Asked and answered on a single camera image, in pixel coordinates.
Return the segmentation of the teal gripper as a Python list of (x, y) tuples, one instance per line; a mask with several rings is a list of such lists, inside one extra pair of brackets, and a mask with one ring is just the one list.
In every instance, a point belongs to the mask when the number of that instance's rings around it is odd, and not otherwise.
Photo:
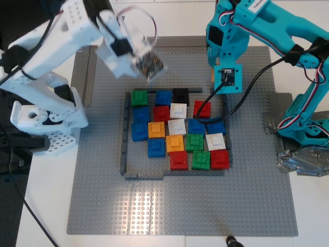
[(235, 63), (246, 51), (249, 34), (229, 22), (230, 15), (214, 15), (206, 27), (208, 64)]

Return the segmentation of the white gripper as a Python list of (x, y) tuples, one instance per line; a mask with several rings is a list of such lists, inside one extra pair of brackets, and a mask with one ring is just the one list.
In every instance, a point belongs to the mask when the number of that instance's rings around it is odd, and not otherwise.
[(136, 78), (140, 72), (133, 64), (134, 55), (125, 54), (118, 56), (115, 54), (111, 45), (114, 44), (114, 38), (109, 34), (102, 34), (101, 42), (96, 48), (96, 55), (107, 66), (116, 78), (129, 76)]

